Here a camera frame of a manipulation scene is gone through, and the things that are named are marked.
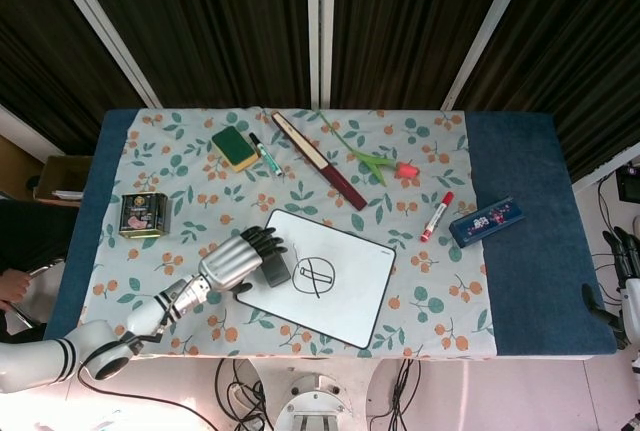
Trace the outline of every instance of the tablecloth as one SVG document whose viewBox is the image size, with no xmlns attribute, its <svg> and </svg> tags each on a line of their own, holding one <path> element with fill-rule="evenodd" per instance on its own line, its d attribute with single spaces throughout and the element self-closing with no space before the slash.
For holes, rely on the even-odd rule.
<svg viewBox="0 0 640 431">
<path fill-rule="evenodd" d="M 269 110 L 141 110 L 128 133 L 81 320 L 107 319 L 124 331 L 128 313 L 196 269 L 201 256 L 271 210 L 286 209 L 395 247 L 396 266 L 374 337 L 359 350 L 327 336 L 210 293 L 146 353 L 189 355 L 491 356 L 495 341 L 482 247 L 461 251 L 448 223 L 475 209 L 463 113 L 327 111 L 336 132 L 363 152 L 412 161 L 414 180 L 385 172 L 378 183 L 364 165 L 307 110 L 283 114 L 369 201 L 358 213 L 270 122 Z M 275 179 L 262 162 L 239 174 L 210 144 L 224 126 L 253 131 L 285 169 Z M 171 197 L 171 233 L 130 240 L 117 233 L 120 195 L 163 192 Z M 418 241 L 424 221 L 447 190 L 456 199 L 432 241 Z"/>
</svg>

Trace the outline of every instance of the black curtain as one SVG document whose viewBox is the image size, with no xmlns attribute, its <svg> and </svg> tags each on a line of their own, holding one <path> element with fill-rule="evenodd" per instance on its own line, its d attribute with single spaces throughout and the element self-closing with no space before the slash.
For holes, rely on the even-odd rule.
<svg viewBox="0 0 640 431">
<path fill-rule="evenodd" d="M 307 0 L 99 0 L 165 107 L 310 105 Z"/>
<path fill-rule="evenodd" d="M 0 0 L 0 104 L 68 154 L 142 101 L 71 0 Z"/>
<path fill-rule="evenodd" d="M 640 141 L 640 0 L 512 0 L 456 108 L 552 113 L 588 174 Z"/>
<path fill-rule="evenodd" d="M 438 109 L 493 0 L 335 0 L 331 105 Z"/>
</svg>

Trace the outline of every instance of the small whiteboard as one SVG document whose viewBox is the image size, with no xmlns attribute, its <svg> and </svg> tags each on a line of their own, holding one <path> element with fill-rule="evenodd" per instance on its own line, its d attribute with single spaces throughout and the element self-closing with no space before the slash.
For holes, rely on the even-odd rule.
<svg viewBox="0 0 640 431">
<path fill-rule="evenodd" d="M 238 301 L 366 348 L 387 287 L 395 250 L 277 209 L 266 227 L 284 239 L 291 279 L 269 287 L 259 270 Z"/>
</svg>

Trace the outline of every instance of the green sponge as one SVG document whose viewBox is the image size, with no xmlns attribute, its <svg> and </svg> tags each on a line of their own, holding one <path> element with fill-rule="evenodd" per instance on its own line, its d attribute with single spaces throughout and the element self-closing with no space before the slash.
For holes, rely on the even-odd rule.
<svg viewBox="0 0 640 431">
<path fill-rule="evenodd" d="M 239 173 L 247 166 L 251 166 L 258 160 L 258 155 L 254 149 L 242 137 L 235 126 L 227 126 L 219 133 L 214 134 L 211 140 L 236 173 Z"/>
</svg>

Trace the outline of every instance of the tiled floor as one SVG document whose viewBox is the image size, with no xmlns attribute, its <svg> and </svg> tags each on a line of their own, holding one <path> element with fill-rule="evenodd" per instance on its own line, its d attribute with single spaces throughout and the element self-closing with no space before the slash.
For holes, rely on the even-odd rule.
<svg viewBox="0 0 640 431">
<path fill-rule="evenodd" d="M 640 205 L 618 203 L 615 189 L 613 179 L 603 187 L 611 220 L 631 230 L 631 221 L 640 214 Z M 580 193 L 577 201 L 592 252 L 609 252 L 600 234 L 604 225 L 595 187 Z M 597 264 L 612 262 L 610 256 L 595 258 Z M 40 304 L 47 303 L 40 298 L 43 294 L 54 295 L 60 273 L 49 273 L 42 283 L 34 286 Z M 598 277 L 607 291 L 615 293 L 613 268 L 602 268 Z M 46 316 L 46 309 L 41 312 Z M 422 380 L 405 422 L 410 430 L 436 431 L 619 430 L 640 410 L 630 367 L 635 355 L 635 349 L 627 349 L 614 356 L 587 361 L 514 359 L 423 363 Z M 213 382 L 217 362 L 204 358 L 138 361 L 100 385 L 120 392 L 178 401 L 197 408 L 221 431 L 231 430 L 233 426 L 215 404 Z M 376 371 L 372 382 L 377 385 L 368 393 L 370 415 L 387 410 L 398 365 L 395 361 L 384 361 Z M 243 368 L 243 373 L 251 372 L 250 365 L 245 364 Z M 415 375 L 410 378 L 409 389 L 413 379 Z M 0 396 L 0 429 L 207 428 L 180 409 L 96 395 L 74 380 Z M 372 429 L 385 430 L 387 424 L 377 421 Z"/>
</svg>

